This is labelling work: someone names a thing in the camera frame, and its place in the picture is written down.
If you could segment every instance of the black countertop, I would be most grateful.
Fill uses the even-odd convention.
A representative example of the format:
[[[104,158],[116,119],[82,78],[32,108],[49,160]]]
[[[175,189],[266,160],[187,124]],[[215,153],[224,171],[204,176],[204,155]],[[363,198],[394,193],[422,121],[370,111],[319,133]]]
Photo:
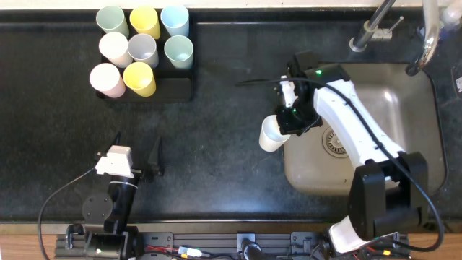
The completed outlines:
[[[277,78],[291,55],[304,50],[325,62],[408,62],[422,46],[415,35],[421,17],[395,11],[402,12],[411,19],[393,39],[371,43],[364,53],[350,51],[348,42],[370,11],[194,12],[195,94],[189,103],[165,105],[97,99],[88,82],[100,63],[95,12],[58,14],[57,21],[56,15],[1,13],[0,221],[35,221],[44,200],[93,167],[93,153],[118,130],[137,160],[147,157],[154,136],[163,138],[165,176],[140,185],[132,222],[341,219],[346,197],[296,191],[285,178],[282,151],[258,146],[261,122],[278,102],[272,88],[234,83]],[[446,220],[462,217],[462,102],[453,81],[462,76],[460,42],[459,32],[442,43],[426,69],[435,83],[448,169],[432,199]],[[81,220],[82,201],[106,190],[107,182],[92,174],[62,191],[45,220]]]

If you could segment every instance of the faucet handle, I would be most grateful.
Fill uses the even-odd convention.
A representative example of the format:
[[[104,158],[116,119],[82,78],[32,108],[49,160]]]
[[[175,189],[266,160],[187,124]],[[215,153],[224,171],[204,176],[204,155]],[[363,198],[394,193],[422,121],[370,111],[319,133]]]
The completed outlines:
[[[393,36],[393,29],[396,28],[396,26],[399,25],[399,23],[404,20],[404,17],[399,17],[398,21],[395,22],[395,24],[390,28],[390,29],[377,29],[374,34],[371,37],[372,41],[384,41],[384,40],[391,40],[391,37]]]

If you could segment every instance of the wooden floor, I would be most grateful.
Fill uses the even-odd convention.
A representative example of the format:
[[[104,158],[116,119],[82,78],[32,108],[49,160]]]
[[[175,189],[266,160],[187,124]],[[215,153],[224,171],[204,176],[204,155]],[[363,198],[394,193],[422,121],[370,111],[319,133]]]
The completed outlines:
[[[433,234],[411,234],[411,244],[430,246],[436,239]],[[43,242],[51,259],[54,256],[54,235],[44,235]],[[43,260],[36,235],[0,235],[0,260]],[[443,245],[435,252],[413,253],[413,259],[452,259],[462,260],[462,234],[447,234]]]

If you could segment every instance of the yellow cup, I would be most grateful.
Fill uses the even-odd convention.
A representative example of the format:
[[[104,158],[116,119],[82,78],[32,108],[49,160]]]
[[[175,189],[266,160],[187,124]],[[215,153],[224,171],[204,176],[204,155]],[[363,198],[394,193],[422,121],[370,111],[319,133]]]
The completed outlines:
[[[136,94],[142,97],[150,97],[156,92],[154,73],[148,64],[134,62],[123,72],[123,82]]]
[[[160,37],[159,17],[154,8],[140,6],[130,13],[130,23],[138,33],[146,33],[154,39]]]

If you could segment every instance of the pink cup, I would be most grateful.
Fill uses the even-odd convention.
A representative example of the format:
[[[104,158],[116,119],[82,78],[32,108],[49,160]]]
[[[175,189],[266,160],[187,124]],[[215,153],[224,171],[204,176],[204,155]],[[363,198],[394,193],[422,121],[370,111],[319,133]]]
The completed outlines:
[[[99,64],[90,72],[90,84],[110,98],[119,98],[125,93],[125,84],[116,66]]]

